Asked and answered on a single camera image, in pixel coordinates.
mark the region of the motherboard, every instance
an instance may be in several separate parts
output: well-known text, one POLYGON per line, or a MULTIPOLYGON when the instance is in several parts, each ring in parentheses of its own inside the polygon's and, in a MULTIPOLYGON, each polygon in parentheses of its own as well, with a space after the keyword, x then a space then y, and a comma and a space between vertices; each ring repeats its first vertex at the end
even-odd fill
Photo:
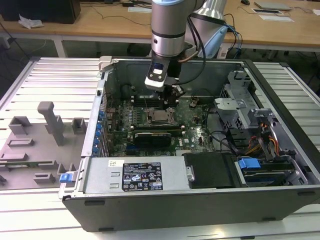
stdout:
POLYGON ((119 101, 108 107, 108 132, 112 136, 110 157, 181 156, 214 152, 205 127, 206 106, 182 98, 175 107, 158 107, 119 101))

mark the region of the aluminum workbench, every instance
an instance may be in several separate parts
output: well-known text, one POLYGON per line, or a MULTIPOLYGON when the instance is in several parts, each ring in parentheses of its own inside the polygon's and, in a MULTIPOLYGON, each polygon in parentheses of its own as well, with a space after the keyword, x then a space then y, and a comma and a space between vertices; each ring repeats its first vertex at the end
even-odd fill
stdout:
MULTIPOLYGON (((14 116, 44 123, 40 101, 54 102, 63 122, 89 120, 101 74, 95 58, 41 58, 31 61, 0 101, 0 147, 11 133, 14 116)), ((320 99, 289 68, 279 63, 255 65, 320 150, 320 99)), ((257 94, 262 104, 268 104, 257 94)), ((311 204, 283 221, 237 223, 165 229, 89 233, 84 231, 58 198, 58 188, 0 191, 0 239, 304 239, 320 238, 320 205, 311 204)))

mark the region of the desk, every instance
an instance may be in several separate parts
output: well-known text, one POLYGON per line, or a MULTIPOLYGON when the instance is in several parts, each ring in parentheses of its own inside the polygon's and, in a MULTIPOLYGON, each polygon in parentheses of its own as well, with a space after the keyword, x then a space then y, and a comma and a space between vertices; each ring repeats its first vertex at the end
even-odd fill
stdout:
MULTIPOLYGON (((320 9, 320 2, 297 0, 268 0, 268 2, 285 3, 290 7, 320 9)), ((232 14, 236 30, 243 36, 243 48, 320 52, 320 16, 305 13, 299 8, 289 12, 294 22, 277 22, 262 20, 258 14, 248 14, 256 8, 254 1, 245 6, 239 0, 228 0, 224 13, 232 14)), ((117 6, 94 7, 105 16, 123 16, 141 24, 151 23, 150 13, 128 12, 128 8, 117 6)), ((81 7, 81 13, 74 24, 45 22, 44 27, 27 29, 17 22, 2 21, 4 27, 15 38, 53 40, 58 56, 66 57, 64 40, 117 42, 117 43, 150 43, 151 26, 139 25, 122 17, 102 19, 92 7, 81 7)), ((8 35, 0 29, 0 37, 8 35)), ((220 53, 225 52, 233 43, 234 36, 228 33, 221 46, 220 53)))
MULTIPOLYGON (((81 13, 74 24, 61 24, 44 22, 44 27, 27 29, 16 21, 1 21, 3 26, 14 38, 47 39, 54 41, 56 51, 60 58, 67 57, 63 41, 91 41, 91 42, 116 42, 116 43, 142 43, 149 44, 151 38, 151 14, 143 12, 128 12, 127 7, 94 6, 81 4, 81 13), (106 16, 102 19, 95 9, 106 16)), ((0 27, 0 37, 7 38, 8 34, 0 27)), ((5 40, 2 43, 10 47, 5 40)))
MULTIPOLYGON (((244 49, 265 49, 284 51, 320 52, 320 16, 314 13, 306 13, 300 8, 294 8, 290 12, 284 12, 294 22, 266 21, 259 14, 249 14, 247 10, 258 9, 254 0, 249 6, 239 1, 228 1, 224 14, 234 16, 236 30, 243 36, 244 49)), ((284 3, 287 6, 301 7, 304 9, 320 9, 320 2, 297 0, 267 0, 266 2, 284 3)), ((231 16, 225 17, 228 24, 233 24, 231 16)), ((221 46, 226 51, 230 47, 230 41, 234 41, 234 35, 228 33, 221 46)))

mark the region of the floor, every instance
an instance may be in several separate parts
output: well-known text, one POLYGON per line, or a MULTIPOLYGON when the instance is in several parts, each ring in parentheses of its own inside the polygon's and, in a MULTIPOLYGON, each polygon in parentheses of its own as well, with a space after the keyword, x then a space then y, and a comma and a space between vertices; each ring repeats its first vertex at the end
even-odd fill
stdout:
MULTIPOLYGON (((17 39, 16 40, 29 57, 57 57, 53 41, 41 39, 17 39)), ((150 51, 149 44, 135 44, 127 52, 128 43, 101 42, 101 55, 104 56, 146 56, 150 51)), ((70 58, 96 58, 97 49, 95 42, 90 41, 65 41, 64 46, 70 58)), ((228 54, 233 58, 235 51, 228 54)), ((311 79, 309 86, 313 91, 318 91, 320 80, 316 73, 319 70, 320 54, 313 52, 294 52, 288 55, 279 51, 272 61, 268 60, 269 51, 243 49, 240 59, 250 59, 254 62, 286 62, 306 82, 311 79)), ((13 81, 20 74, 28 59, 13 41, 8 50, 0 48, 0 98, 6 93, 13 81)))

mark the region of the power supply label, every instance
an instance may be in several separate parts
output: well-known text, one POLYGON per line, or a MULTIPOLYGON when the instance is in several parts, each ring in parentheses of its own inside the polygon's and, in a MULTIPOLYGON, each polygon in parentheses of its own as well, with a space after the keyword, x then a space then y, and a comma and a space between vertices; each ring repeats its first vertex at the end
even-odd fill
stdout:
POLYGON ((122 168, 122 190, 163 190, 160 162, 124 163, 122 168))

